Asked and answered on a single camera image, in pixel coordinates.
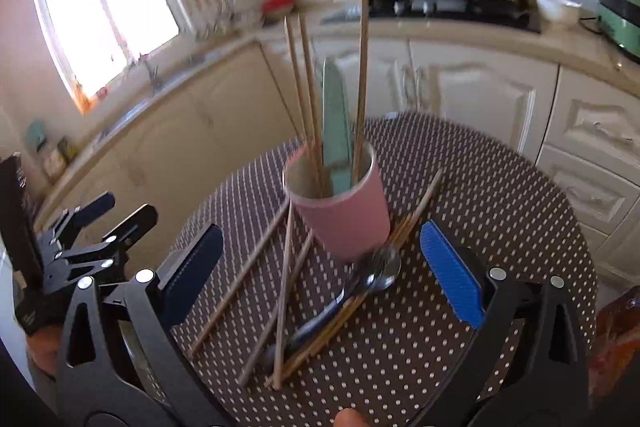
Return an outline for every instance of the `silver screw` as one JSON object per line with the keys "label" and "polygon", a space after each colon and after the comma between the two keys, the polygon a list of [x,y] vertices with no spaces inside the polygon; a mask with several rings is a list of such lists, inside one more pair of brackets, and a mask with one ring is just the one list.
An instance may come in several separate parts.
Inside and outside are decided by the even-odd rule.
{"label": "silver screw", "polygon": [[551,277],[551,284],[556,288],[562,288],[564,286],[564,280],[562,280],[561,277],[554,275],[553,277]]}
{"label": "silver screw", "polygon": [[136,281],[146,283],[154,278],[154,271],[145,268],[136,273]]}
{"label": "silver screw", "polygon": [[86,290],[87,288],[89,288],[89,286],[91,286],[94,283],[94,278],[93,277],[89,277],[88,275],[86,277],[82,277],[81,280],[78,281],[78,287],[81,290]]}
{"label": "silver screw", "polygon": [[499,266],[495,266],[491,270],[489,270],[489,277],[497,281],[504,281],[505,279],[507,279],[507,272],[505,272]]}

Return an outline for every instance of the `polka dot tablecloth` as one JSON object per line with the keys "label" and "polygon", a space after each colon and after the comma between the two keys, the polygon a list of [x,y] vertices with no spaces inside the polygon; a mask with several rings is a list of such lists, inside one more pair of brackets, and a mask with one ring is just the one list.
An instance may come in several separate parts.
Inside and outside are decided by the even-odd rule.
{"label": "polka dot tablecloth", "polygon": [[[423,215],[486,266],[521,280],[562,277],[577,309],[585,343],[594,335],[596,275],[574,213],[562,192],[531,163],[468,128],[438,118],[402,114],[369,120],[392,219],[417,205],[439,167],[444,183]],[[298,146],[289,142],[233,174],[191,216],[174,248],[184,248],[209,220],[224,232],[225,254],[187,320],[173,334],[186,352],[240,271],[284,200],[281,175]],[[286,381],[263,386],[258,369],[247,388],[236,384],[280,288],[284,225],[250,280],[218,323],[193,366],[241,426],[321,427],[345,407],[372,425],[402,426],[459,359],[473,331],[453,314],[419,248],[420,226],[401,251],[402,271],[384,293],[371,295],[340,333]],[[295,252],[306,237],[299,219]],[[287,333],[316,315],[342,288],[346,267],[315,245],[292,292]],[[484,395],[504,379],[521,329],[512,324]]]}

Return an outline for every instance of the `dark blue gripper pad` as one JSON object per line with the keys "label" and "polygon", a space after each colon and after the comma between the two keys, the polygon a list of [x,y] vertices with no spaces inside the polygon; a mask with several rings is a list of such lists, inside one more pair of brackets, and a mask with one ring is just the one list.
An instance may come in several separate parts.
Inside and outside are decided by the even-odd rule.
{"label": "dark blue gripper pad", "polygon": [[158,319],[168,329],[187,318],[223,253],[222,230],[211,226],[182,261],[164,289],[164,309]]}
{"label": "dark blue gripper pad", "polygon": [[420,249],[459,320],[477,330],[482,323],[482,289],[433,221],[422,226]]}

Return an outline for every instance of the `window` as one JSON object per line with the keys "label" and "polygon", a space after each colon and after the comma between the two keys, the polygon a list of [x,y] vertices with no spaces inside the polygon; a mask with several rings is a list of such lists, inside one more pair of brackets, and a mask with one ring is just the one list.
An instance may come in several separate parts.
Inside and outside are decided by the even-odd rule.
{"label": "window", "polygon": [[178,34],[166,0],[40,0],[60,70],[82,112],[125,68]]}

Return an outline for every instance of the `white bowl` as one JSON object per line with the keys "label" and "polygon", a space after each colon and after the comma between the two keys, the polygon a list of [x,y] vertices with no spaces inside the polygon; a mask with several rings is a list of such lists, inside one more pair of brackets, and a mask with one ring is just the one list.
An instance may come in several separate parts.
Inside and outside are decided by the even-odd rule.
{"label": "white bowl", "polygon": [[570,0],[536,0],[543,19],[557,25],[577,25],[582,13],[582,4]]}

